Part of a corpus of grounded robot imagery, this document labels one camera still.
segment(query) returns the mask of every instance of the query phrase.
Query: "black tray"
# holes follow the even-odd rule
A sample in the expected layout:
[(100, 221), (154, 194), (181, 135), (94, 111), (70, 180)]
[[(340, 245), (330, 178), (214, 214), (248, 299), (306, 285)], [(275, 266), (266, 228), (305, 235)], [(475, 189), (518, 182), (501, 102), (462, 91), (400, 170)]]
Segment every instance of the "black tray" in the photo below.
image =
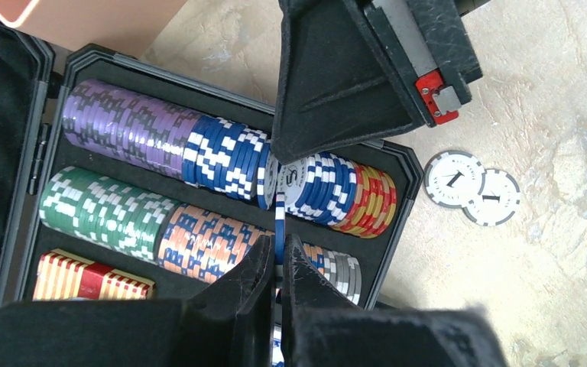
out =
[[(32, 47), (31, 53), (43, 59), (43, 55), (39, 56), (43, 53)], [(52, 53), (48, 52), (45, 57), (47, 59), (44, 65), (47, 66), (50, 62), (48, 60), (52, 60)], [(49, 74), (49, 67), (41, 70), (36, 83), (47, 86)], [(205, 189), (195, 189), (178, 180), (72, 146), (63, 137), (61, 125), (57, 123), (60, 107), (77, 83), (92, 78), (268, 132), (274, 119), (274, 109), (271, 106), (148, 66), (96, 45), (89, 45), (71, 55), (66, 62), (65, 75), (59, 90), (58, 108), (53, 119), (56, 123), (50, 128), (40, 122), (46, 88), (39, 88), (34, 94), (37, 102), (31, 108), (34, 113), (22, 119), (18, 126), (26, 131), (26, 144), (21, 152), (23, 163), (18, 167), (17, 189), (11, 197), (8, 223), (10, 227), (19, 228), (20, 240), (15, 241), (16, 231), (6, 232), (0, 259), (0, 306), (13, 300), (31, 298), (39, 257), (53, 248), (63, 248), (94, 261), (150, 278), (157, 284), (157, 297), (187, 299), (206, 286), (201, 281), (174, 274), (42, 226), (37, 216), (36, 195), (53, 174), (69, 165), (105, 174), (256, 226), (274, 229), (272, 211), (259, 209), (256, 203), (233, 200)], [(294, 217), (287, 217), (287, 231), (297, 233), (303, 241), (355, 256), (361, 265), (363, 279), (359, 305), (373, 308), (419, 190), (422, 170), (411, 149), (387, 141), (371, 141), (333, 152), (391, 175), (397, 186), (398, 197), (393, 223), (376, 239), (359, 239)], [(30, 202), (31, 205), (24, 206), (24, 202)], [(28, 217), (31, 218), (30, 225), (24, 226), (21, 219)]]

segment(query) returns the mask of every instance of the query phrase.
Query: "green chip stack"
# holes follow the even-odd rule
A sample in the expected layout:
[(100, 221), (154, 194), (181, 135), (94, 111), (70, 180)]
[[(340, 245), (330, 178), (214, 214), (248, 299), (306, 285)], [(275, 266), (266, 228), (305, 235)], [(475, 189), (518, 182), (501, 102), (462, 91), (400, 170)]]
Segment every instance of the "green chip stack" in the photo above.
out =
[(59, 232), (155, 263), (161, 224), (177, 201), (77, 167), (50, 179), (41, 222)]

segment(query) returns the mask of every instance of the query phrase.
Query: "marble surface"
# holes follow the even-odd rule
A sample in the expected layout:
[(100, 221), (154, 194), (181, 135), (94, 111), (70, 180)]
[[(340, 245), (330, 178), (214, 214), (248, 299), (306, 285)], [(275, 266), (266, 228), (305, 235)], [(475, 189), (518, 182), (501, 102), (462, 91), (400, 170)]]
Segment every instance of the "marble surface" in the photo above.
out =
[[(143, 59), (265, 102), (277, 2), (189, 0)], [(443, 127), (391, 141), (425, 164), (458, 148), (513, 174), (517, 215), (484, 228), (421, 191), (382, 289), (393, 305), (482, 312), (510, 365), (587, 365), (587, 1), (492, 0), (465, 17), (485, 78)]]

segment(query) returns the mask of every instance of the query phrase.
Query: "purple chip stack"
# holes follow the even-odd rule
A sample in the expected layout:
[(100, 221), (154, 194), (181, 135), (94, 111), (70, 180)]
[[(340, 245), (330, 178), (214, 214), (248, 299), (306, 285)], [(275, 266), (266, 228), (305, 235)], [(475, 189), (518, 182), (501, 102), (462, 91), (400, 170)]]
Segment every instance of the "purple chip stack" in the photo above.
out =
[(69, 94), (62, 126), (71, 144), (182, 179), (183, 149), (201, 112), (86, 80)]

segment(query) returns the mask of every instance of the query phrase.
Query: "open case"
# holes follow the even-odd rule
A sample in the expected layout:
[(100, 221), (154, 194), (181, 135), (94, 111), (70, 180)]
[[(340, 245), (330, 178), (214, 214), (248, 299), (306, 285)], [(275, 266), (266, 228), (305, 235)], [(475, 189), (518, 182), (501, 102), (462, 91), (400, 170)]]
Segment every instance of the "open case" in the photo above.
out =
[[(274, 230), (273, 209), (262, 210), (257, 203), (196, 189), (75, 147), (64, 138), (61, 124), (54, 123), (70, 90), (87, 79), (98, 79), (266, 132), (273, 128), (273, 107), (96, 45), (70, 55), (63, 79), (56, 86), (51, 73), (53, 58), (48, 45), (0, 25), (0, 307), (15, 300), (31, 299), (39, 257), (55, 248), (149, 278), (156, 283), (155, 297), (188, 299), (207, 285), (42, 226), (37, 214), (37, 193), (52, 175), (70, 165)], [(54, 97), (57, 107), (51, 115), (51, 107), (56, 104)], [(48, 124), (42, 122), (45, 109), (45, 116), (50, 116)], [(419, 190), (422, 170), (411, 149), (388, 141), (369, 141), (331, 151), (392, 177), (398, 197), (392, 224), (375, 239), (360, 239), (287, 216), (287, 232), (297, 233), (305, 242), (356, 257), (362, 269), (359, 306), (372, 308)]]

